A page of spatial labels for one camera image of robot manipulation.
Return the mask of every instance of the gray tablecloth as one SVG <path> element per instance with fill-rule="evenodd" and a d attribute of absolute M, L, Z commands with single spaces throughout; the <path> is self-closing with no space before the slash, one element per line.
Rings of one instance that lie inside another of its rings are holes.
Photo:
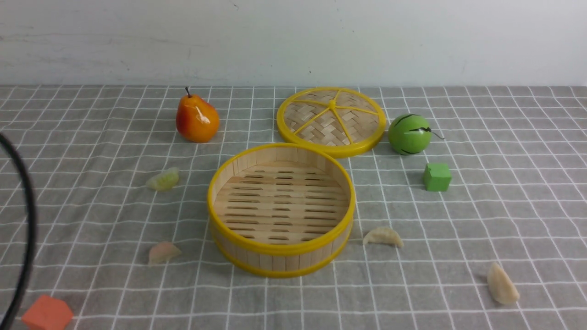
<path fill-rule="evenodd" d="M 327 267 L 287 280 L 227 262 L 210 238 L 205 193 L 230 156 L 282 141 L 276 107 L 296 89 L 191 91 L 222 118 L 207 144 L 176 133 L 183 86 L 0 86 L 1 132 L 30 168 L 40 215 L 23 311 L 48 294 L 69 304 L 68 329 L 79 330 L 585 329 L 587 88 L 361 88 L 389 120 L 421 114 L 446 140 L 400 157 L 385 138 L 341 159 L 358 198 L 350 241 Z M 26 225 L 18 177 L 1 161 L 3 313 Z M 445 193 L 423 190 L 433 161 L 452 170 Z M 181 170 L 176 188 L 144 187 L 169 167 Z M 361 244 L 388 225 L 401 250 Z M 148 267 L 164 240 L 182 256 Z M 493 261 L 516 283 L 517 304 L 491 299 Z"/>

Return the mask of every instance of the black hoop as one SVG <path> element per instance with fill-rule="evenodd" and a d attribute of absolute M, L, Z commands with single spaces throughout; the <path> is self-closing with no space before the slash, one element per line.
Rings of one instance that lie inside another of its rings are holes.
<path fill-rule="evenodd" d="M 2 148 L 8 153 L 12 162 L 16 166 L 18 174 L 21 177 L 22 181 L 22 189 L 25 193 L 25 201 L 26 201 L 26 212 L 27 212 L 27 223 L 28 223 L 28 230 L 27 230 L 27 239 L 26 239 L 26 252 L 25 258 L 22 265 L 21 275 L 18 279 L 18 284 L 16 285 L 16 291 L 14 292 L 14 297 L 12 298 L 12 302 L 10 303 L 10 307 L 8 308 L 6 314 L 4 315 L 4 319 L 0 324 L 0 330 L 8 330 L 10 329 L 14 318 L 16 317 L 16 313 L 18 309 L 21 307 L 22 298 L 25 295 L 26 287 L 28 286 L 29 278 L 31 277 L 31 272 L 33 268 L 33 260 L 35 259 L 35 244 L 36 244 L 36 208 L 35 208 L 35 193 L 33 191 L 31 178 L 29 177 L 28 172 L 26 171 L 26 166 L 22 162 L 22 159 L 16 152 L 16 149 L 12 146 L 10 141 L 8 141 L 4 135 L 0 133 L 0 144 Z"/>

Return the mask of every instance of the orange cube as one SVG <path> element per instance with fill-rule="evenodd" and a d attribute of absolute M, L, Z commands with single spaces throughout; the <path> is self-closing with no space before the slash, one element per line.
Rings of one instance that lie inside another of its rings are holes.
<path fill-rule="evenodd" d="M 31 330 L 63 330 L 73 318 L 65 301 L 41 295 L 22 316 Z"/>

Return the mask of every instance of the bamboo steamer basket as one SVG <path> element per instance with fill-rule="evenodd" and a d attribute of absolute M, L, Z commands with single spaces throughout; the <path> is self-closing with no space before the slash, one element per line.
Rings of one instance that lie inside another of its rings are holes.
<path fill-rule="evenodd" d="M 248 149 L 208 189 L 212 237 L 236 266 L 297 277 L 331 262 L 353 225 L 355 190 L 334 158 L 291 143 Z"/>
<path fill-rule="evenodd" d="M 334 157 L 352 157 L 374 148 L 385 133 L 386 117 L 368 96 L 352 89 L 317 87 L 287 98 L 277 111 L 286 142 Z"/>

